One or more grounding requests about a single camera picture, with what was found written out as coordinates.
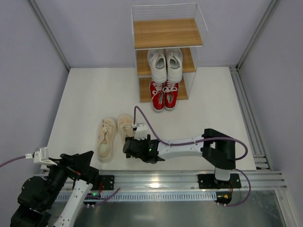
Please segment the red canvas sneaker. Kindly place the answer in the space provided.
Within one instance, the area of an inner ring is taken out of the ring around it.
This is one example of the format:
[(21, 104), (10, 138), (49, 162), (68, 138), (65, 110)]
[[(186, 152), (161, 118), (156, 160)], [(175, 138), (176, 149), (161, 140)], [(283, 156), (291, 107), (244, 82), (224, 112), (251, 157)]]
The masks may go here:
[(171, 111), (175, 108), (178, 97), (179, 83), (172, 83), (168, 80), (163, 87), (164, 93), (164, 107), (166, 110)]
[(151, 103), (156, 112), (161, 112), (164, 109), (163, 87), (163, 83), (156, 83), (153, 80), (150, 81)]

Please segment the white sneaker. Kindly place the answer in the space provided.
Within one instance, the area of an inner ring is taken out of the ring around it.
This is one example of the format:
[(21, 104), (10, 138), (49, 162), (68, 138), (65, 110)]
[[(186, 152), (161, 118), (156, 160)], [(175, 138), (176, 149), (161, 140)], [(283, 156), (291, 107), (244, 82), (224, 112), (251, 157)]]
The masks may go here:
[(171, 83), (179, 83), (182, 80), (183, 54), (180, 48), (165, 50), (167, 62), (167, 78)]
[(167, 80), (166, 58), (163, 49), (150, 49), (147, 61), (151, 69), (152, 80), (156, 83), (164, 83)]

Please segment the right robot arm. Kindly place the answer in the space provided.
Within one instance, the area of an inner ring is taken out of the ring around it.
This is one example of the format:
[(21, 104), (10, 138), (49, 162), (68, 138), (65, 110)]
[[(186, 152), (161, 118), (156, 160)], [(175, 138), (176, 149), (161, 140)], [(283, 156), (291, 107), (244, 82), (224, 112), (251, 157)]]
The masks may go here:
[(235, 140), (213, 129), (205, 129), (201, 136), (183, 141), (163, 141), (130, 137), (125, 139), (123, 153), (149, 164), (178, 157), (202, 157), (214, 166), (216, 183), (228, 182), (236, 167)]

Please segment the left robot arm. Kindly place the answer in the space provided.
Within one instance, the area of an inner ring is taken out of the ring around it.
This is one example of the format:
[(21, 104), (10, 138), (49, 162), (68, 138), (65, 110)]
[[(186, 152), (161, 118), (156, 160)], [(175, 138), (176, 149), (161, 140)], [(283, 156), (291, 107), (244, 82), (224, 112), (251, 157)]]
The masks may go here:
[(99, 170), (90, 166), (93, 154), (93, 151), (61, 154), (59, 159), (55, 159), (44, 158), (40, 151), (35, 152), (34, 162), (48, 167), (48, 176), (33, 176), (24, 182), (18, 196), (19, 207), (11, 218), (10, 226), (46, 227), (51, 217), (48, 210), (70, 178), (74, 182), (72, 195), (54, 226), (72, 227), (84, 199), (99, 179)]

